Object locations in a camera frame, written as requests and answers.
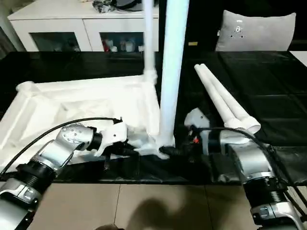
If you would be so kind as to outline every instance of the white tube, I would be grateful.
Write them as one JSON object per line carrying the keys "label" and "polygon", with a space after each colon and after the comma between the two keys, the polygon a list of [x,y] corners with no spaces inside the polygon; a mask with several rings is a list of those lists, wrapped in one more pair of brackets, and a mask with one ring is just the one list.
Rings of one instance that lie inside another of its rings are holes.
{"label": "white tube", "polygon": [[231,93],[220,83],[220,81],[205,64],[201,64],[201,70],[214,85],[220,96],[228,105],[231,112],[243,123],[245,129],[253,134],[257,133],[261,128],[260,123],[245,111],[245,109],[236,101]]}
{"label": "white tube", "polygon": [[168,0],[160,103],[160,145],[172,146],[189,0]]}
{"label": "white tube", "polygon": [[222,99],[216,88],[213,86],[211,81],[202,72],[200,65],[194,66],[201,82],[206,88],[212,102],[214,103],[217,111],[219,112],[222,120],[224,121],[224,126],[228,128],[244,128],[242,122],[238,120],[234,114],[230,111],[225,101]]}
{"label": "white tube", "polygon": [[154,66],[154,42],[153,42],[153,0],[143,0],[145,13],[145,32],[144,32],[144,76],[147,80],[156,83],[157,72]]}

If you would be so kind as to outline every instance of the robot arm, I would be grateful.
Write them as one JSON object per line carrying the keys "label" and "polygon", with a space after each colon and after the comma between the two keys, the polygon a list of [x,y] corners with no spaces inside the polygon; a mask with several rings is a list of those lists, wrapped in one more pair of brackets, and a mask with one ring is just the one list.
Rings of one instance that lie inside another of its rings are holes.
{"label": "robot arm", "polygon": [[299,215],[284,195],[287,187],[278,181],[263,151],[253,141],[237,144],[239,137],[244,137],[236,136],[231,143],[235,139],[229,139],[229,131],[222,131],[220,142],[236,166],[254,223],[261,225],[260,229],[304,230]]}
{"label": "robot arm", "polygon": [[45,191],[69,163],[75,150],[103,150],[127,139],[121,122],[103,133],[80,124],[65,126],[17,174],[0,188],[0,229],[25,230],[31,224]]}

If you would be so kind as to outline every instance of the cable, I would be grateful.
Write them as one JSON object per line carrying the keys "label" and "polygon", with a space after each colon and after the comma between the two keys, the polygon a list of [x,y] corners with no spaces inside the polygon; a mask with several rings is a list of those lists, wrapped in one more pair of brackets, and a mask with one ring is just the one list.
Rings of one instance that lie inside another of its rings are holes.
{"label": "cable", "polygon": [[115,119],[115,118],[108,118],[108,117],[92,117],[92,118],[81,118],[81,119],[77,119],[77,120],[73,120],[73,121],[68,121],[65,122],[63,124],[60,124],[58,126],[55,126],[53,128],[51,128],[50,130],[46,131],[45,133],[43,133],[42,135],[40,135],[39,137],[37,137],[36,139],[34,139],[33,141],[31,141],[26,147],[24,147],[19,153],[17,153],[12,159],[11,161],[4,167],[4,169],[1,171],[0,173],[0,178],[6,173],[6,171],[13,165],[13,163],[24,153],[26,152],[32,145],[34,145],[35,143],[37,143],[41,138],[45,137],[46,135],[48,135],[49,133],[62,128],[63,126],[66,125],[70,125],[73,123],[77,123],[77,122],[81,122],[81,121],[91,121],[91,120],[109,120],[109,121],[113,121],[114,123],[118,123],[121,122],[121,120]]}
{"label": "cable", "polygon": [[303,196],[301,191],[298,189],[298,187],[293,182],[290,174],[288,173],[288,171],[287,171],[286,167],[284,166],[284,164],[279,160],[276,152],[272,151],[272,154],[274,155],[274,158],[272,158],[270,153],[268,152],[267,148],[264,146],[264,144],[261,141],[259,141],[256,137],[254,137],[253,135],[247,133],[244,130],[233,129],[233,128],[228,128],[228,127],[195,128],[195,127],[192,126],[192,129],[193,130],[196,129],[196,131],[205,131],[205,130],[207,130],[207,131],[224,131],[224,130],[228,130],[228,131],[233,131],[233,132],[236,132],[236,133],[243,134],[245,137],[253,140],[261,148],[261,150],[263,150],[263,153],[266,155],[267,159],[270,162],[273,162],[274,164],[276,164],[276,165],[271,165],[271,166],[272,166],[274,172],[276,173],[278,179],[282,178],[278,174],[278,168],[279,168],[280,171],[284,174],[284,176],[288,180],[288,183],[290,184],[290,186],[294,188],[295,192],[297,193],[297,195],[299,196],[299,198],[302,200],[303,204],[307,208],[307,200],[305,199],[305,197]]}
{"label": "cable", "polygon": [[302,215],[302,217],[304,217],[306,215],[305,212],[298,205],[298,203],[293,199],[293,197],[290,196],[290,194],[287,191],[285,191],[284,194],[289,199],[289,201],[293,204],[293,206],[297,209],[297,211]]}

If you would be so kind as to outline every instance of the gray cushion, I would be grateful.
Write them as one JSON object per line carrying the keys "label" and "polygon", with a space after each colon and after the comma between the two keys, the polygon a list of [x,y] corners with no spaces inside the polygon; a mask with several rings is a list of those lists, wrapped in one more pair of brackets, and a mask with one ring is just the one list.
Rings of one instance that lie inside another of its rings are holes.
{"label": "gray cushion", "polygon": [[286,51],[293,38],[296,13],[282,17],[246,17],[223,13],[216,51]]}

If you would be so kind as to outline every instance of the black table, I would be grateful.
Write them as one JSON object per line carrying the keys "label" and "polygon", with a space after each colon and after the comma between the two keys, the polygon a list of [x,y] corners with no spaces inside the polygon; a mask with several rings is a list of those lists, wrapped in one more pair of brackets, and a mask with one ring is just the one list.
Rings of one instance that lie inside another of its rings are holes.
{"label": "black table", "polygon": [[[156,54],[160,97],[162,59]],[[175,137],[180,144],[187,129],[183,121],[199,107],[212,126],[222,126],[194,65],[205,63],[242,106],[262,125],[257,137],[276,149],[293,180],[307,185],[307,68],[289,52],[186,53],[181,72]],[[0,62],[0,115],[24,81],[50,82],[142,74],[143,60],[132,53],[11,53]],[[189,162],[156,156],[116,159],[68,166],[59,183],[121,184],[238,184],[232,162],[215,153],[211,162]]]}

